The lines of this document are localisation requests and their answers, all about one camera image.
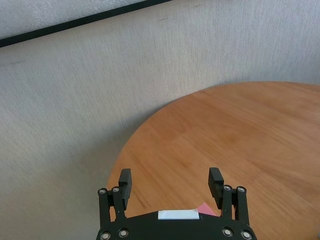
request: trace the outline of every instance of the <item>white label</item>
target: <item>white label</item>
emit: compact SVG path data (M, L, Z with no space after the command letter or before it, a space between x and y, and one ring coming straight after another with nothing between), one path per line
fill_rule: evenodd
M173 219L199 219L197 209L191 210L163 210L158 211L159 220L173 220Z

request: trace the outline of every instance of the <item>wood grain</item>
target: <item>wood grain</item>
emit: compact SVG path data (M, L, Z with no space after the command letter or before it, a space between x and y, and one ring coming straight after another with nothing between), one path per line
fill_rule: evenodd
M131 168L127 217L203 202L216 213L209 167L248 189L258 239L315 240L320 232L320 86L246 82L167 105L124 146L108 187Z

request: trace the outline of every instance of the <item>screw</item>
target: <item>screw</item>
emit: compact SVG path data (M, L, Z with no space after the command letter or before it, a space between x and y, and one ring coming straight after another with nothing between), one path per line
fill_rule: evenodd
M249 232L247 232L247 231L242 231L241 232L241 236L246 240L251 240L252 239L251 234Z
M120 237L120 238L125 238L126 236L128 236L128 234L129 234L128 230L122 229L122 230L119 232L119 237Z
M100 240L109 240L111 238L111 233L109 232L104 232L100 236Z
M238 191L244 193L246 190L243 187L238 187Z
M227 237L231 237L233 234L232 234L232 231L230 230L230 229L228 229L228 228L224 228L224 229L222 229L222 232L223 232L223 234L225 235L225 236L227 236Z

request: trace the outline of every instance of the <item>pink paper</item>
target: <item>pink paper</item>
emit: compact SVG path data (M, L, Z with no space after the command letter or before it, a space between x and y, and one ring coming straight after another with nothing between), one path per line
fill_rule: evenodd
M200 206L198 206L197 210L200 214L208 214L208 215L212 215L212 216L217 216L214 213L214 211L212 211L212 209L205 202L203 204L201 204Z

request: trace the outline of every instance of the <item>wooden table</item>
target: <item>wooden table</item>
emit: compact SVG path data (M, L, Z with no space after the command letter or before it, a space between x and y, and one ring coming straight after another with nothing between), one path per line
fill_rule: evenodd
M245 186L258 239L316 240L320 232L320 86L246 82L170 103L129 139L111 173L131 168L127 217L206 202L209 167Z

